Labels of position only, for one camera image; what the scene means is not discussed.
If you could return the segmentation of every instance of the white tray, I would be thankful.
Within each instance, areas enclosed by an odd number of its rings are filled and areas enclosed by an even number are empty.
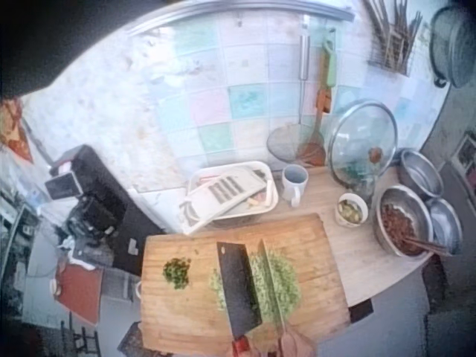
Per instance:
[[[247,161],[247,162],[242,162],[239,164],[207,167],[205,169],[200,169],[196,171],[191,177],[191,179],[189,180],[187,192],[190,192],[191,190],[195,190],[199,186],[199,181],[201,178],[208,177],[208,176],[219,176],[225,171],[230,170],[232,167],[249,167],[252,170],[261,170],[265,174],[266,180],[270,180],[272,182],[271,204],[268,207],[266,207],[264,205],[264,202],[256,206],[252,206],[247,202],[242,202],[239,205],[233,207],[229,211],[222,214],[220,217],[216,217],[214,219],[215,221],[220,219],[251,216],[254,214],[262,214],[262,213],[269,212],[270,210],[276,207],[278,199],[279,199],[277,195],[276,184],[274,183],[271,169],[269,168],[267,164],[264,164],[261,161]]]

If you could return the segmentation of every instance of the stainless steel bowl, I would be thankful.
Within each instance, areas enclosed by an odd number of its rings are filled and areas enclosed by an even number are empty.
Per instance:
[[[421,153],[404,149],[398,169],[399,180],[424,201],[443,195],[443,180],[434,165]]]
[[[422,259],[428,254],[427,251],[416,256],[409,256],[400,251],[392,242],[392,239],[385,231],[382,221],[382,207],[385,205],[393,205],[400,209],[405,215],[411,219],[415,230],[416,238],[426,242],[433,242],[433,225],[431,223],[430,213],[425,204],[418,195],[402,184],[390,186],[383,191],[376,200],[376,209],[373,219],[373,230],[380,245],[387,252],[406,257],[412,260]]]
[[[453,206],[445,199],[431,199],[426,202],[433,223],[434,241],[448,248],[451,255],[461,252],[463,230]]]

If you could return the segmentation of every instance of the knife handle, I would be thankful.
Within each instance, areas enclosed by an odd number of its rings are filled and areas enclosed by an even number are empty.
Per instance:
[[[251,349],[246,336],[238,338],[237,340],[233,341],[232,344],[233,357],[239,357],[241,353],[248,352]]]

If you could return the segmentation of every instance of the minced herbs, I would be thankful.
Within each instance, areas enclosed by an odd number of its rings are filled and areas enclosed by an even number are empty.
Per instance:
[[[264,321],[272,321],[273,312],[269,301],[264,277],[263,260],[257,254],[250,255],[251,273],[253,274],[254,287],[260,304],[261,318]],[[284,257],[268,252],[269,265],[273,274],[274,290],[280,305],[281,314],[287,318],[300,300],[300,290],[296,281],[295,271],[291,263]],[[214,269],[210,277],[210,287],[216,292],[219,309],[226,309],[225,293],[223,292],[222,277]]]
[[[188,285],[188,269],[190,267],[190,259],[173,258],[164,265],[163,275],[165,280],[173,283],[174,289],[185,289]]]

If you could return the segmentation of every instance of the knife blade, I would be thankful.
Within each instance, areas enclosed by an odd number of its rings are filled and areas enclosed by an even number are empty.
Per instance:
[[[247,332],[261,325],[260,305],[246,246],[218,242],[216,249],[231,333],[237,342]]]
[[[263,275],[265,278],[266,292],[268,293],[269,302],[271,304],[273,322],[279,337],[281,337],[286,331],[286,325],[284,324],[283,314],[281,313],[280,304],[277,300],[273,274],[264,240],[260,240],[260,244],[258,244],[258,255],[263,263]]]

